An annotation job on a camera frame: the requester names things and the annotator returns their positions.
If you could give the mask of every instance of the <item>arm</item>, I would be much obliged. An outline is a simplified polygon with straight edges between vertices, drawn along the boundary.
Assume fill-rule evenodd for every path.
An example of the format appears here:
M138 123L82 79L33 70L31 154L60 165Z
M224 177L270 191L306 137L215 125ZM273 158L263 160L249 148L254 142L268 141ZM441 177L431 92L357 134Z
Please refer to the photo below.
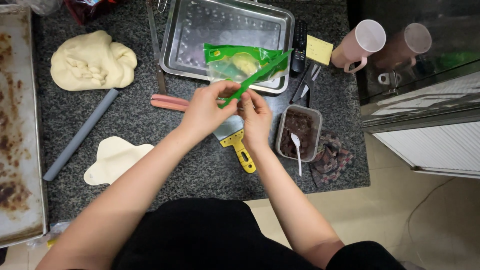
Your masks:
M178 162L237 109L236 101L219 109L218 95L239 87L221 81L197 89L180 126L90 203L36 269L109 269Z
M245 120L244 144L255 162L282 230L294 251L325 269L344 244L270 149L268 134L272 113L265 100L250 89L241 100L243 111L240 115Z

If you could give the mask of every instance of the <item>tile floor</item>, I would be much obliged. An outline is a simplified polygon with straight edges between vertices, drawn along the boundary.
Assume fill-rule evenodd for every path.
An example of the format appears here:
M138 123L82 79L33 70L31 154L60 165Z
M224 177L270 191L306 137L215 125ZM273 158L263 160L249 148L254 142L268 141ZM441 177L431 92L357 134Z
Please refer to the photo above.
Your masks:
M376 138L365 134L372 185L308 194L346 243L373 240L399 260L428 270L480 269L480 181L455 178L438 188L406 221L412 210L451 177L415 173ZM289 247L268 199L248 205L269 238ZM28 251L11 246L0 270L33 270L46 247Z

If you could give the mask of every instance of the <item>rusty baking sheet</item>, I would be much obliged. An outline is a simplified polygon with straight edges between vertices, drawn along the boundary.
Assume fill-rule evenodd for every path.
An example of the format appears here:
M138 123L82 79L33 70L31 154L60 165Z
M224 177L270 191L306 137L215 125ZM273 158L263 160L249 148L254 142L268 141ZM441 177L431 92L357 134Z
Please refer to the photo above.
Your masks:
M0 5L0 247L47 233L31 11Z

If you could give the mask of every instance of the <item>hand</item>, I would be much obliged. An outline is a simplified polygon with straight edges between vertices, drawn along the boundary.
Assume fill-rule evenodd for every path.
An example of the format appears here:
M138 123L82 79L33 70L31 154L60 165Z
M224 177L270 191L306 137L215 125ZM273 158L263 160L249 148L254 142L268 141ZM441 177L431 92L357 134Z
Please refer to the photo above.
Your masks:
M232 81L219 81L196 89L179 127L195 135L198 141L203 140L237 110L236 98L220 109L217 105L217 97L239 88L240 84Z
M243 110L238 110L237 114L245 121L243 144L250 153L254 149L269 147L268 135L272 124L272 111L267 102L255 91L247 89L241 95L241 105Z

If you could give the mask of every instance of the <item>stainless steel tray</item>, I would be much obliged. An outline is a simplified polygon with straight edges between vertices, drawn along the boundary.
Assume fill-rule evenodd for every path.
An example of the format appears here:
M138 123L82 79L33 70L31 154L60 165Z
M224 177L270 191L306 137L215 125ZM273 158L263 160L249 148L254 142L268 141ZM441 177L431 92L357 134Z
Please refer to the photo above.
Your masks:
M0 247L47 233L30 8L0 5Z
M170 74L207 80L205 42L285 52L292 47L294 25L291 12L249 0L172 0L160 65ZM287 85L288 74L251 88L278 95Z

